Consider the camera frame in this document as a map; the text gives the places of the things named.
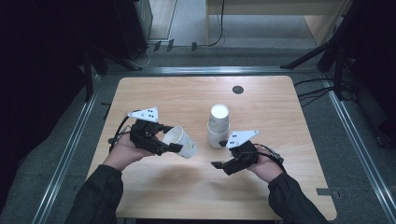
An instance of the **wooden table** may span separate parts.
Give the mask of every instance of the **wooden table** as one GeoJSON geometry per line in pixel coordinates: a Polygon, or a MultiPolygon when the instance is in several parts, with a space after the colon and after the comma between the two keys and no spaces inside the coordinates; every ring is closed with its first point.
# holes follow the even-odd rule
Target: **wooden table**
{"type": "Polygon", "coordinates": [[[226,148],[206,140],[210,108],[230,108],[231,131],[259,130],[251,139],[276,150],[288,173],[327,219],[335,219],[318,155],[289,77],[127,77],[120,81],[89,175],[108,154],[112,137],[127,112],[157,106],[160,123],[182,126],[198,146],[183,159],[174,153],[130,165],[122,175],[124,194],[118,217],[279,219],[268,205],[267,184],[250,171],[226,175],[210,162],[228,161],[226,148]],[[233,93],[241,86],[242,94],[233,93]]]}
{"type": "MultiPolygon", "coordinates": [[[[224,15],[304,15],[320,46],[351,3],[352,0],[225,0],[224,15]]],[[[209,15],[221,15],[221,6],[222,0],[206,0],[206,44],[209,44],[209,15]]]]}

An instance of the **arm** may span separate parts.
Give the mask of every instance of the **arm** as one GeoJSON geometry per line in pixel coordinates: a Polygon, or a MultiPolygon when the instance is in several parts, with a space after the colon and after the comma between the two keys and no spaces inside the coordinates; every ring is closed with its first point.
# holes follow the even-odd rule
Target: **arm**
{"type": "Polygon", "coordinates": [[[65,223],[117,223],[116,210],[123,191],[121,171],[151,155],[134,147],[129,134],[124,134],[79,190],[65,223]]]}
{"type": "Polygon", "coordinates": [[[256,164],[248,168],[258,178],[269,183],[269,204],[274,212],[291,223],[328,223],[315,205],[302,192],[298,182],[283,173],[269,158],[259,157],[256,164]]]}

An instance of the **paper cup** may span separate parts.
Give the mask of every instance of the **paper cup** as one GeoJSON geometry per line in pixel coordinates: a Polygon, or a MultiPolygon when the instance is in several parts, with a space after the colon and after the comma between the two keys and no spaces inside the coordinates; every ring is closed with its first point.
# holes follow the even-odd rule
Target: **paper cup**
{"type": "Polygon", "coordinates": [[[229,130],[230,130],[230,125],[229,125],[229,128],[227,129],[226,132],[224,132],[224,133],[214,133],[214,132],[212,132],[212,130],[210,130],[209,123],[208,123],[207,124],[207,142],[213,148],[222,148],[222,146],[219,144],[219,142],[228,140],[228,132],[229,132],[229,130]]]}
{"type": "Polygon", "coordinates": [[[177,155],[186,159],[191,158],[197,151],[197,146],[186,134],[186,132],[184,132],[182,127],[175,127],[171,129],[163,137],[163,142],[167,145],[171,143],[183,145],[183,148],[177,153],[177,155]]]}
{"type": "Polygon", "coordinates": [[[226,105],[213,105],[210,110],[208,127],[213,133],[227,132],[229,122],[229,109],[226,105]]]}

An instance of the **hand-mounted device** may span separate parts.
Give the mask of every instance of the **hand-mounted device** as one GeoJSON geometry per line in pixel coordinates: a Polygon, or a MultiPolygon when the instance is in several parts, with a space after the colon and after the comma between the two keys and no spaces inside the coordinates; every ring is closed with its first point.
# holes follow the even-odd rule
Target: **hand-mounted device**
{"type": "Polygon", "coordinates": [[[274,161],[282,170],[286,173],[285,168],[282,165],[283,158],[276,154],[271,148],[252,144],[249,139],[258,134],[259,131],[242,131],[242,132],[231,132],[228,141],[219,142],[223,147],[230,149],[233,159],[222,163],[221,161],[212,161],[212,165],[217,169],[223,169],[227,175],[235,174],[241,170],[244,170],[259,160],[259,155],[270,158],[274,161]],[[259,152],[256,146],[263,147],[270,152],[270,155],[259,152]]]}
{"type": "Polygon", "coordinates": [[[114,138],[111,139],[110,152],[114,147],[118,136],[123,134],[120,133],[120,129],[128,118],[136,119],[135,124],[131,126],[130,139],[137,148],[145,149],[146,151],[159,156],[168,151],[178,153],[183,148],[180,144],[170,143],[167,145],[158,140],[155,136],[158,132],[167,133],[173,127],[158,123],[158,108],[153,107],[145,110],[136,110],[125,117],[120,124],[120,127],[117,129],[114,138]]]}

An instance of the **black jacket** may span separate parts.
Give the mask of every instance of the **black jacket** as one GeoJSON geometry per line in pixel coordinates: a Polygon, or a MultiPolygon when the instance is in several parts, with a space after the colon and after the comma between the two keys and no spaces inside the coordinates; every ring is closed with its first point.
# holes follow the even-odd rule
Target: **black jacket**
{"type": "MultiPolygon", "coordinates": [[[[286,173],[268,185],[269,204],[284,223],[321,224],[326,218],[309,201],[296,180],[286,173]]],[[[121,172],[99,165],[78,192],[65,224],[117,223],[116,210],[122,197],[121,172]]]]}

